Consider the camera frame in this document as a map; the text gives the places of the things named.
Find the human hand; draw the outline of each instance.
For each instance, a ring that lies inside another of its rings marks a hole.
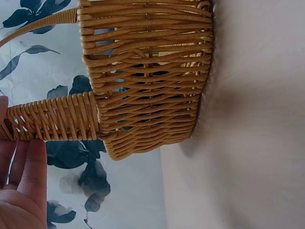
[[[1,96],[0,123],[7,107],[7,97]],[[0,141],[1,229],[46,229],[46,186],[47,153],[43,141]]]

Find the tablecloth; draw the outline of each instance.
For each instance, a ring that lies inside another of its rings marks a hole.
[[[3,0],[0,38],[77,0]],[[10,105],[91,91],[77,24],[48,26],[0,49]],[[49,229],[165,229],[160,150],[114,162],[103,142],[47,142]]]

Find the tan wicker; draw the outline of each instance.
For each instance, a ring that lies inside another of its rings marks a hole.
[[[80,0],[79,8],[24,26],[0,47],[58,23],[79,24],[93,92],[9,108],[0,139],[101,139],[110,157],[120,160],[190,135],[213,50],[209,1]],[[115,29],[97,32],[104,28]],[[112,54],[101,53],[107,50]],[[127,90],[114,91],[122,87]]]

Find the wicker handle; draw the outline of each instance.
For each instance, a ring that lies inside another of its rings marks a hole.
[[[0,125],[1,140],[110,140],[102,134],[93,92],[10,107]]]
[[[0,41],[0,47],[8,43],[9,41],[13,40],[14,38],[23,35],[29,31],[49,26],[49,25],[55,25],[55,24],[69,24],[69,23],[77,23],[77,9],[73,8],[65,11],[61,11],[58,13],[55,13],[51,16],[42,18],[40,20],[37,20],[35,22],[32,22],[26,26],[21,27],[20,29],[16,30],[9,36],[5,37],[2,41]]]

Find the finger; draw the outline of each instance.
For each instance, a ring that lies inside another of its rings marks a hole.
[[[0,188],[3,188],[8,180],[10,162],[16,145],[15,141],[0,141]]]
[[[18,142],[14,160],[10,166],[9,184],[3,189],[17,190],[24,171],[29,145],[29,142]]]
[[[6,96],[0,96],[0,124],[6,117],[6,111],[8,109],[9,99]]]
[[[30,142],[24,171],[17,190],[31,198],[46,213],[47,152],[43,141]]]

